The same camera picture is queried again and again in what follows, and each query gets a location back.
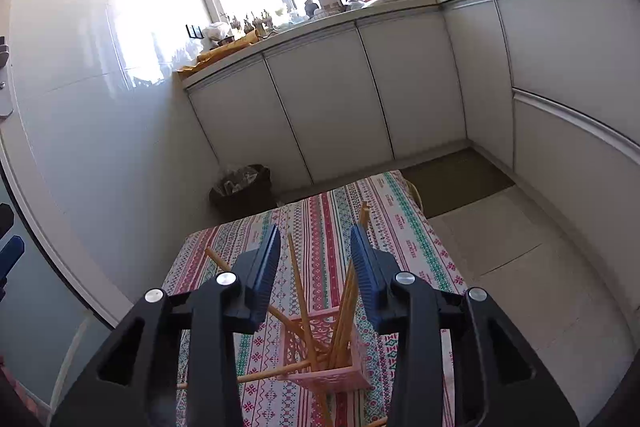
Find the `white wall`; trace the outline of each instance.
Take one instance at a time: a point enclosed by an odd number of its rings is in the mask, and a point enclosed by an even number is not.
[[[213,223],[218,170],[171,71],[201,49],[202,0],[12,0],[20,116],[50,193],[129,299]]]

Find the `wooden chopstick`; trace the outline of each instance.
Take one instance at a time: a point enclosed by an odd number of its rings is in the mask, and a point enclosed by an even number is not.
[[[298,268],[298,259],[296,258],[296,247],[293,244],[293,236],[289,232],[287,234],[289,239],[289,253],[291,254],[291,266],[293,267],[293,277],[296,282],[296,293],[298,294],[298,305],[300,306],[300,317],[302,318],[302,330],[305,332],[305,344],[306,352],[309,360],[311,361],[311,370],[318,370],[318,359],[316,357],[316,350],[314,349],[313,333],[311,331],[311,323],[309,322],[309,315],[306,311],[306,299],[305,291],[302,287],[302,278],[300,277],[300,269]],[[331,427],[332,420],[329,414],[329,406],[326,402],[326,395],[323,393],[316,393],[316,398],[320,403],[320,410],[322,411],[322,418],[325,425]]]
[[[216,263],[216,265],[220,267],[220,269],[224,270],[225,272],[231,271],[231,267],[229,266],[229,263],[227,263],[224,259],[222,259],[222,257],[220,257],[216,252],[214,252],[210,248],[205,248],[204,252],[214,263]],[[287,317],[287,315],[285,315],[279,309],[277,309],[272,305],[269,305],[268,309],[271,315],[276,317],[277,320],[279,320],[281,323],[283,323],[286,326],[287,330],[294,333],[300,339],[302,340],[305,339],[305,333],[304,331],[302,331],[302,328],[300,328],[299,325],[297,325],[289,317]],[[322,342],[316,339],[314,339],[314,345],[316,346],[316,349],[318,351],[322,351],[324,353],[327,353],[329,351],[328,346],[325,346]]]
[[[322,362],[326,360],[327,355],[322,354],[318,357],[318,362]],[[289,363],[287,365],[283,365],[280,367],[273,367],[272,369],[265,369],[264,371],[258,371],[257,373],[249,373],[247,375],[242,375],[238,377],[238,383],[247,383],[255,380],[264,380],[265,378],[277,377],[279,375],[288,375],[289,373],[295,373],[300,369],[304,369],[305,367],[309,367],[311,365],[311,360],[305,359],[300,362]],[[187,389],[187,382],[179,383],[177,389]]]
[[[364,427],[382,427],[383,425],[386,425],[386,416],[375,422],[367,423]]]
[[[369,205],[367,205],[366,201],[363,201],[360,205],[358,222],[365,230],[369,226]],[[348,345],[351,338],[353,315],[355,313],[357,302],[358,279],[353,267],[353,261],[349,261],[347,278],[344,283],[344,291],[342,292],[342,299],[340,299],[340,311],[338,312],[334,334],[332,334],[331,343],[329,344],[329,369],[335,369],[335,367],[344,365],[348,359]]]

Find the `striped tablecloth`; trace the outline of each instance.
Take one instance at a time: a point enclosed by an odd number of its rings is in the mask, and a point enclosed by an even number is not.
[[[269,226],[275,224],[282,234],[282,253],[271,304],[287,315],[300,313],[286,241],[286,233],[291,232],[299,262],[302,256],[300,270],[308,306],[315,310],[337,306],[350,259],[350,231],[363,201],[370,206],[368,233],[374,248],[393,253],[401,269],[419,275],[438,289],[456,293],[466,289],[446,249],[409,196],[399,171],[377,174],[263,214],[193,233],[162,287],[170,294],[196,289],[217,272],[214,263],[204,254],[205,247],[222,254],[233,266],[238,254],[257,248]],[[335,426],[365,425],[386,415],[391,400],[396,336],[378,336],[367,322],[361,302],[356,311],[356,325],[367,345],[367,370],[374,388],[331,396]],[[279,336],[280,323],[270,314],[253,336],[236,335],[238,375],[276,367]],[[453,369],[446,331],[442,332],[442,339],[446,383],[443,425],[452,427]],[[180,354],[180,381],[187,380],[187,361],[188,334],[185,334]],[[261,380],[240,385],[239,392],[246,427],[322,425],[312,394],[293,383]],[[180,426],[184,425],[187,393],[178,391]]]

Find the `pink basket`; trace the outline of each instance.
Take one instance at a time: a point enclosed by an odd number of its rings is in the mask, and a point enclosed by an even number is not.
[[[309,312],[309,322],[314,338],[325,343],[331,342],[335,320],[340,311],[339,307]],[[291,320],[302,327],[300,317],[291,317]],[[300,387],[310,391],[322,393],[344,393],[356,389],[370,389],[372,386],[367,378],[366,355],[367,350],[362,343],[360,334],[355,325],[351,330],[351,343],[349,349],[351,365],[339,369],[326,369],[324,371],[311,371],[310,367],[301,369],[296,373],[278,375],[278,380],[289,380]],[[306,359],[305,343],[295,334],[282,325],[280,328],[280,365],[301,362]]]

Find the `kitchen cabinet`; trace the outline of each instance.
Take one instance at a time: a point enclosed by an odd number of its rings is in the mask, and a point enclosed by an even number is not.
[[[456,64],[436,7],[358,22],[393,152],[403,158],[465,139]]]
[[[314,182],[392,160],[353,23],[301,37],[265,56]]]
[[[640,148],[538,97],[516,94],[514,118],[516,174],[590,243],[593,265],[637,328]]]
[[[466,135],[513,168],[509,60],[494,0],[447,6],[445,19],[465,106]]]
[[[640,0],[497,0],[513,85],[640,143]]]
[[[259,163],[276,192],[309,185],[300,150],[260,55],[189,91],[193,108],[223,168]]]

